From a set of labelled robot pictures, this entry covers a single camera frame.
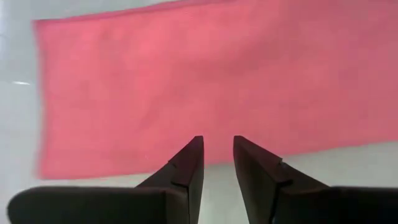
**pink towel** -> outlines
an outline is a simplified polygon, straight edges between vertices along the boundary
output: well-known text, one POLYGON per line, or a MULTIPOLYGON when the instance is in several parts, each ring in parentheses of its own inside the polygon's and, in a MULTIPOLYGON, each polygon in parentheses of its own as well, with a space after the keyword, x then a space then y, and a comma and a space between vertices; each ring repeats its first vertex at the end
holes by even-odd
POLYGON ((278 155, 398 140, 398 2, 171 2, 36 21, 47 179, 158 169, 195 135, 278 155))

